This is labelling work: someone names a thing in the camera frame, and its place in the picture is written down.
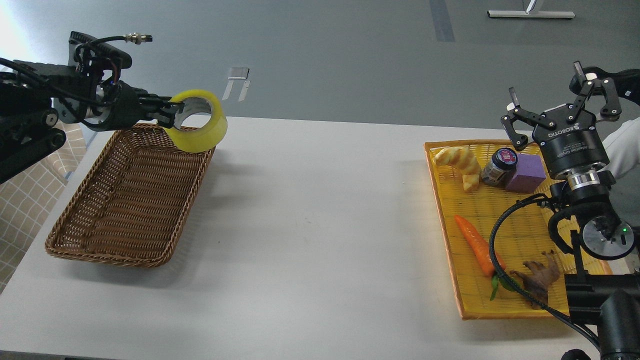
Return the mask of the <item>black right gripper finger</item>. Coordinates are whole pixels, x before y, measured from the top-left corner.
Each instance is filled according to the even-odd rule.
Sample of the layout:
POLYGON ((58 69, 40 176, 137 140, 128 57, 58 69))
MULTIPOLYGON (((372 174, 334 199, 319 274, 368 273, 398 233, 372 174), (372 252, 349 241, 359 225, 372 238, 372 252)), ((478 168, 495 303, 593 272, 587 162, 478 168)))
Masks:
POLYGON ((524 133, 518 133, 514 128, 514 124, 516 122, 522 122, 535 129, 537 126, 544 126, 544 117, 535 114, 535 112, 523 109, 514 87, 509 88, 509 96, 510 103, 507 105, 506 114, 500 118, 500 122, 507 133, 510 143, 516 151, 522 151, 532 143, 540 146, 541 141, 535 139, 533 136, 530 138, 524 133))
POLYGON ((618 98, 617 88, 612 78, 599 79, 594 73, 585 73, 580 61, 573 63, 574 76, 579 85, 577 96, 569 109, 567 121, 576 123, 579 114, 585 109, 585 104, 591 96, 603 96, 605 105, 599 110, 596 121, 615 122, 621 114, 622 108, 618 98))

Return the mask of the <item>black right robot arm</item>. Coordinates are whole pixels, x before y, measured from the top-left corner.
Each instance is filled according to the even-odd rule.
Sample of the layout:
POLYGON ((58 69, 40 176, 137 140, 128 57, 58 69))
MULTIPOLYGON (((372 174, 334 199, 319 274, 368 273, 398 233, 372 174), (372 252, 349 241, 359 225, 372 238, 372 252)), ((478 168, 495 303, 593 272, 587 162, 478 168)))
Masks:
POLYGON ((639 246, 639 228, 621 219, 610 202, 616 180, 605 170, 610 158, 596 129, 615 122, 622 113, 615 80, 620 74, 585 72, 573 64, 572 103, 540 114, 523 109, 514 88, 502 125, 515 150, 535 143, 555 184, 550 194, 517 201, 497 219, 489 235, 490 260, 496 275, 535 305, 583 335, 602 360, 637 360, 640 354, 639 271, 622 275, 592 275, 583 255, 601 261, 623 259, 639 246), (552 211, 547 231, 551 241, 573 256, 575 272, 564 276, 568 314, 537 300, 499 266, 495 237, 503 221, 528 205, 552 211))

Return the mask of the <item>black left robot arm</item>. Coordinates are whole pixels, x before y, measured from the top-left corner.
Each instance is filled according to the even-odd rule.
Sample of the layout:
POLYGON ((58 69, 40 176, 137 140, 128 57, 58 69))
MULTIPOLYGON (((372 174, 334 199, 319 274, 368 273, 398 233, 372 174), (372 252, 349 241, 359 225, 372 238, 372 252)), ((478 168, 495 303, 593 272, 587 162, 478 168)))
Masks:
POLYGON ((94 132, 132 128, 156 120, 179 128, 185 103, 126 84, 131 56, 115 41, 150 43, 150 34, 96 38, 73 30, 67 64, 1 59, 0 180, 7 182, 59 150, 67 141, 57 123, 83 124, 94 132))

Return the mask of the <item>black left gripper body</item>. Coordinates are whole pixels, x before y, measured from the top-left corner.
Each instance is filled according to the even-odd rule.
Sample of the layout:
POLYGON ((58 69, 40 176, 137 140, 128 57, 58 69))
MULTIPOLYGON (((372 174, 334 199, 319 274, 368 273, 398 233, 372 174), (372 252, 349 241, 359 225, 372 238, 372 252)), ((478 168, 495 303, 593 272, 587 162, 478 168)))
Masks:
POLYGON ((147 118, 149 110, 141 103, 150 93, 121 81, 111 105, 94 111, 94 116, 85 119, 85 126, 94 132, 110 132, 129 129, 147 118))

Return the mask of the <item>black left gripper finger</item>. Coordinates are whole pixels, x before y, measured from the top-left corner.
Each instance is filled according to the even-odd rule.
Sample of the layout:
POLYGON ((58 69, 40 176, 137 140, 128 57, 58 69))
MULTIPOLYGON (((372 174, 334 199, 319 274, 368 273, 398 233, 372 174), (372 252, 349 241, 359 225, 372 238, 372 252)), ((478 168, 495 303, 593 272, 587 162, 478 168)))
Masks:
POLYGON ((156 94, 139 94, 139 104, 146 113, 181 113, 185 107, 185 103, 183 101, 173 101, 171 98, 171 96, 160 96, 156 94))
POLYGON ((175 127, 176 112, 175 111, 146 112, 145 120, 146 121, 156 120, 157 125, 162 126, 163 128, 166 128, 166 129, 171 129, 175 127))

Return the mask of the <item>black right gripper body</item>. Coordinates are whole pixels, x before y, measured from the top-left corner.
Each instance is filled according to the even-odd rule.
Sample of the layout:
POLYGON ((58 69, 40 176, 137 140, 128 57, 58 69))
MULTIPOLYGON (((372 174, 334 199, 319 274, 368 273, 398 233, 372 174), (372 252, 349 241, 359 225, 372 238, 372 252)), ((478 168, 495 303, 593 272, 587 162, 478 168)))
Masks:
POLYGON ((572 171, 602 169, 609 162, 601 137, 595 128, 596 116, 584 109, 569 120, 569 104, 542 112, 542 121, 554 123, 553 129, 537 125, 532 133, 542 153, 548 174, 553 180, 564 180, 572 171))

